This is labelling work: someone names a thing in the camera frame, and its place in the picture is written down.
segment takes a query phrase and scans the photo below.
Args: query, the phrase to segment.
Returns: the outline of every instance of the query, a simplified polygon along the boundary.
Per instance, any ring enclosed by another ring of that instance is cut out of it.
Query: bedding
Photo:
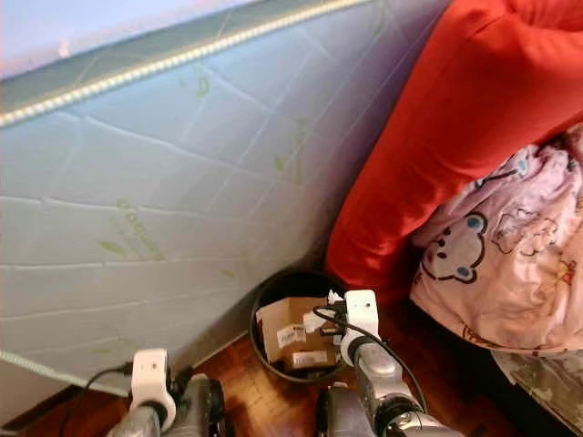
[[[405,297],[411,232],[524,145],[581,117],[578,0],[456,0],[417,60],[345,200],[329,272],[381,303]]]
[[[583,436],[583,351],[544,358],[493,351],[492,356],[511,383]]]
[[[411,299],[464,339],[536,355],[583,349],[583,176],[572,138],[568,148],[522,148],[415,232],[425,251]]]

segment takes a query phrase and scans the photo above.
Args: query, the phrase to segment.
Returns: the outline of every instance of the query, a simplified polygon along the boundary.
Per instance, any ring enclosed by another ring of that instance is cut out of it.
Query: pink fabric
[[[411,298],[490,349],[583,349],[583,177],[566,150],[528,146],[440,207]]]

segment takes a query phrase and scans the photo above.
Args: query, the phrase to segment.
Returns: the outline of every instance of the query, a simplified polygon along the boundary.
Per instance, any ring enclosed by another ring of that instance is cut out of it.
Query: wooden floor
[[[410,305],[381,315],[381,333],[409,364],[421,383],[430,412],[468,437],[517,437],[520,434],[496,406],[463,377],[459,362],[435,325]],[[287,382],[266,371],[247,337],[199,367],[219,379],[238,436],[311,437],[320,386]],[[353,385],[353,372],[340,378]],[[70,423],[67,437],[101,437],[122,416],[126,404],[92,393]],[[22,436],[56,437],[64,406],[29,426]]]

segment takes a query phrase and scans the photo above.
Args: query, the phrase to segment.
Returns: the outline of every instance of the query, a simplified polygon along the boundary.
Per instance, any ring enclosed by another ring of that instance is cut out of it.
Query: red pillow
[[[457,0],[435,27],[336,221],[326,266],[408,292],[407,236],[524,145],[583,116],[581,0]]]

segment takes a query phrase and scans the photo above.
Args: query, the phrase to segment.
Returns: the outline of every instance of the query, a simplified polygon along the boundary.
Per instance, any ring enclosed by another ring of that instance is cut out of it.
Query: black cable
[[[79,406],[79,403],[81,403],[81,400],[87,394],[89,387],[91,386],[91,384],[93,382],[95,382],[96,380],[98,380],[102,376],[107,375],[109,373],[122,373],[124,375],[131,375],[131,371],[132,371],[132,362],[128,361],[128,362],[122,364],[121,366],[114,367],[111,369],[104,369],[103,371],[99,371],[98,373],[93,375],[89,379],[89,381],[87,381],[87,384],[85,385],[85,387],[83,387],[83,390],[81,390],[81,392],[77,395],[75,401],[73,403],[71,403],[68,410],[66,411],[65,416],[63,417],[63,420],[61,421],[61,424],[58,427],[58,437],[65,437],[66,425],[68,424],[69,419],[71,419],[73,412]]]
[[[399,357],[396,354],[395,351],[393,351],[389,346],[387,346],[385,343],[383,343],[383,341],[381,339],[379,339],[378,337],[375,337],[368,330],[364,330],[363,328],[359,328],[358,326],[352,325],[351,323],[348,323],[347,321],[340,320],[340,319],[337,319],[335,317],[327,316],[326,314],[322,314],[318,310],[332,310],[334,312],[337,312],[337,309],[335,307],[330,307],[327,305],[320,305],[320,306],[314,308],[312,311],[316,316],[321,317],[324,320],[331,321],[332,323],[335,323],[336,325],[344,326],[345,328],[348,328],[350,330],[355,330],[356,332],[360,332],[362,335],[368,337],[369,339],[374,341],[376,344],[381,346],[389,355],[391,355],[394,358],[394,360],[397,361],[401,365],[401,367],[404,369],[404,371],[406,371],[407,374],[409,375],[409,377],[411,378],[411,382],[415,386],[415,391],[417,392],[417,397],[419,398],[419,403],[421,404],[421,409],[423,410],[423,412],[425,414],[428,414],[427,402],[425,401],[425,396],[423,395],[423,391],[421,390],[421,386],[419,385],[419,382],[417,382],[417,379],[413,375],[413,372],[411,371],[411,369],[409,369],[409,367],[404,363],[404,361],[401,359],[401,357]]]
[[[170,396],[172,396],[172,399],[174,399],[176,404],[179,403],[179,400],[184,395],[184,392],[189,386],[189,382],[194,376],[194,373],[195,371],[192,366],[185,367],[177,373],[174,381],[170,384]]]

